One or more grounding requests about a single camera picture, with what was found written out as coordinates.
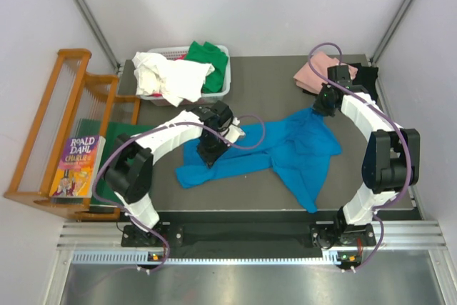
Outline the blue t-shirt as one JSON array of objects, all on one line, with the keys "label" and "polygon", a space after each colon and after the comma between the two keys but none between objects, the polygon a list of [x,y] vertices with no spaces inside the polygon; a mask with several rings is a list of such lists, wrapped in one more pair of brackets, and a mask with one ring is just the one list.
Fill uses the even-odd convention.
[{"label": "blue t-shirt", "polygon": [[255,149],[229,148],[212,168],[197,155],[197,140],[184,144],[184,164],[176,169],[180,185],[186,189],[207,181],[272,169],[307,211],[318,211],[316,199],[326,180],[331,158],[342,148],[323,117],[312,109],[302,109],[280,121],[249,124],[242,127],[246,137],[242,146]]}]

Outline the white t-shirt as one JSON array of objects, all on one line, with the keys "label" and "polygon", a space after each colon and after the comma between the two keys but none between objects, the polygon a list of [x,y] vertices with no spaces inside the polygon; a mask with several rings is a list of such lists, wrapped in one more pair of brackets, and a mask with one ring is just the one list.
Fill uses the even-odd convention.
[{"label": "white t-shirt", "polygon": [[215,71],[212,64],[169,60],[157,53],[138,52],[132,61],[137,81],[136,95],[159,94],[174,106],[184,100],[198,101],[206,77]]}]

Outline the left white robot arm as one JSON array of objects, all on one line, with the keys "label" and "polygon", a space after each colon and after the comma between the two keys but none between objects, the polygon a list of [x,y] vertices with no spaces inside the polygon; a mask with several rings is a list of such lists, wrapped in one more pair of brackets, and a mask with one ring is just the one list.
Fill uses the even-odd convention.
[{"label": "left white robot arm", "polygon": [[149,195],[154,165],[167,153],[196,139],[196,152],[211,168],[230,147],[245,135],[240,121],[229,106],[217,101],[210,107],[196,106],[183,110],[155,132],[133,135],[129,145],[121,147],[131,136],[119,135],[115,149],[121,149],[108,164],[103,180],[131,217],[137,236],[146,245],[157,244],[162,235],[159,215]]}]

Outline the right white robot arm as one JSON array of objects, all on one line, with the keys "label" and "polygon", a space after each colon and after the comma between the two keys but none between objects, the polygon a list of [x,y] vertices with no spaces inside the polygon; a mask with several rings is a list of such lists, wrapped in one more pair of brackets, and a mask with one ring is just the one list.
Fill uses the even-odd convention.
[{"label": "right white robot arm", "polygon": [[420,134],[404,129],[385,115],[371,95],[353,84],[347,65],[331,66],[313,111],[333,116],[340,111],[367,141],[361,167],[363,183],[356,195],[336,215],[333,236],[338,243],[351,244],[368,231],[373,215],[392,204],[418,181]]}]

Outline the pink folded t-shirt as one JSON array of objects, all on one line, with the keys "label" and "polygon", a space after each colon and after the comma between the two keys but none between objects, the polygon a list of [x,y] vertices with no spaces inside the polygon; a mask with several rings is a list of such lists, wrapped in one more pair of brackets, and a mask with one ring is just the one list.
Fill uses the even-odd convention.
[{"label": "pink folded t-shirt", "polygon": [[[323,52],[318,52],[311,57],[312,67],[325,78],[328,77],[328,68],[339,64],[340,61],[337,58],[331,58]],[[308,62],[296,72],[293,79],[297,87],[313,95],[319,94],[322,83],[327,83],[313,71]]]}]

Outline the black folded t-shirt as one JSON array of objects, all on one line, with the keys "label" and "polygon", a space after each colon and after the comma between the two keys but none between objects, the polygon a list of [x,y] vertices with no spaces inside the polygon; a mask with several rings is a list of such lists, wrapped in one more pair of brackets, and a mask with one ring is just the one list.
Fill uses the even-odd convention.
[{"label": "black folded t-shirt", "polygon": [[360,85],[367,90],[371,99],[378,101],[378,92],[376,90],[376,80],[378,78],[378,68],[372,66],[363,66],[360,63],[350,64],[350,73],[353,85]]}]

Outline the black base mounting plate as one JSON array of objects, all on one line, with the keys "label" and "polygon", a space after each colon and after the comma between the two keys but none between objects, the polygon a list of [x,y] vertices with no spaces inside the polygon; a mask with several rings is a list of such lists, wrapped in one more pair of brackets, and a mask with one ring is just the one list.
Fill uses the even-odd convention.
[{"label": "black base mounting plate", "polygon": [[325,249],[336,246],[373,247],[376,245],[372,225],[342,236],[337,235],[333,224],[306,222],[160,222],[155,225],[153,230],[162,235],[172,248],[209,242],[278,242],[294,243],[306,248]]}]

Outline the white plastic laundry basket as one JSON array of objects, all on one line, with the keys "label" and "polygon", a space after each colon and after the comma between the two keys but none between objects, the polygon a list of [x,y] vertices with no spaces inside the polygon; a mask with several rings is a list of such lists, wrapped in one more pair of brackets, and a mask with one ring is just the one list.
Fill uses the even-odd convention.
[{"label": "white plastic laundry basket", "polygon": [[[230,91],[230,84],[231,84],[231,65],[230,65],[230,56],[229,50],[223,45],[216,45],[216,47],[225,53],[228,59],[228,63],[225,70],[224,80],[221,86],[221,90],[219,92],[212,92],[212,93],[202,93],[201,98],[196,102],[197,104],[212,104],[216,101],[221,101],[225,95]],[[189,46],[179,46],[179,47],[169,47],[169,48],[157,48],[157,49],[150,49],[148,53],[157,53],[169,61],[175,60],[182,60],[185,55],[189,52]],[[156,95],[138,95],[140,99],[151,101],[156,106],[170,106],[167,100],[164,97]]]}]

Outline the Roald Dahl book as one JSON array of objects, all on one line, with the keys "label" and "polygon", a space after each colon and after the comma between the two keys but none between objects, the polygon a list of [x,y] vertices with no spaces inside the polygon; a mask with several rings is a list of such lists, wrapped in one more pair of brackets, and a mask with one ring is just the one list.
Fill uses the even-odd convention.
[{"label": "Roald Dahl book", "polygon": [[105,143],[105,138],[99,135],[67,139],[49,196],[91,198]]}]

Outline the wooden book rack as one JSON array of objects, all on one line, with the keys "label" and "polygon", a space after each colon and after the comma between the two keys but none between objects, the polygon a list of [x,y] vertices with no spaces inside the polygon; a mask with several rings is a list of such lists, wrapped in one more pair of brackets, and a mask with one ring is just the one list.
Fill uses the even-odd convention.
[{"label": "wooden book rack", "polygon": [[118,76],[89,73],[90,58],[87,49],[59,50],[4,196],[65,219],[115,221],[120,217],[119,209],[105,207],[94,213],[90,199],[57,204],[49,196],[64,144],[79,132],[82,120],[95,121],[94,133],[101,136],[106,135],[111,122],[138,121],[140,99],[118,93]]}]

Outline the right aluminium frame post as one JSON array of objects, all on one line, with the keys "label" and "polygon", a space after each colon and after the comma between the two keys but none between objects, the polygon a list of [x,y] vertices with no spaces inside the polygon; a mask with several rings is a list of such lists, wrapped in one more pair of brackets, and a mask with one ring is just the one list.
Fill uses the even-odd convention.
[{"label": "right aluminium frame post", "polygon": [[386,51],[395,33],[398,31],[403,20],[406,18],[406,15],[412,7],[414,1],[415,0],[401,0],[401,3],[393,15],[393,18],[390,21],[383,36],[381,37],[381,40],[377,44],[372,56],[368,59],[371,65],[376,65],[380,61],[383,53]]}]

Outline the aluminium frame post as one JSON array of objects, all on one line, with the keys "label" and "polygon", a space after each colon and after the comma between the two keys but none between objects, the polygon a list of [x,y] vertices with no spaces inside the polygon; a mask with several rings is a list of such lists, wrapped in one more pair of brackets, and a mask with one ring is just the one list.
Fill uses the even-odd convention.
[{"label": "aluminium frame post", "polygon": [[412,7],[414,1],[415,0],[401,0],[401,3],[393,15],[393,18],[390,21],[383,36],[381,37],[381,40],[377,44],[372,56],[368,59],[371,65],[376,65],[380,61],[383,53],[386,51],[395,33],[398,31],[403,20],[406,18],[406,15]]},{"label": "aluminium frame post", "polygon": [[79,10],[83,20],[86,22],[90,32],[93,34],[100,49],[103,51],[104,56],[110,63],[111,67],[115,71],[119,71],[121,68],[121,63],[116,58],[113,49],[108,43],[103,31],[101,30],[101,27],[99,26],[98,21],[96,20],[96,17],[94,16],[86,0],[73,0],[73,2]]}]

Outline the left aluminium frame post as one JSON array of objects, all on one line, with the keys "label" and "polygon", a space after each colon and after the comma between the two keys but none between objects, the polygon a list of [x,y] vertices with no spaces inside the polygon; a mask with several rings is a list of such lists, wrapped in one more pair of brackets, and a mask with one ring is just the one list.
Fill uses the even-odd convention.
[{"label": "left aluminium frame post", "polygon": [[86,0],[73,0],[73,2],[79,10],[83,20],[86,22],[90,32],[93,34],[100,49],[103,51],[104,56],[110,63],[111,67],[115,71],[119,71],[121,68],[121,63],[116,58],[113,49],[108,43],[103,31],[101,30],[101,27],[99,26],[98,21],[96,20],[96,17],[94,16]]}]

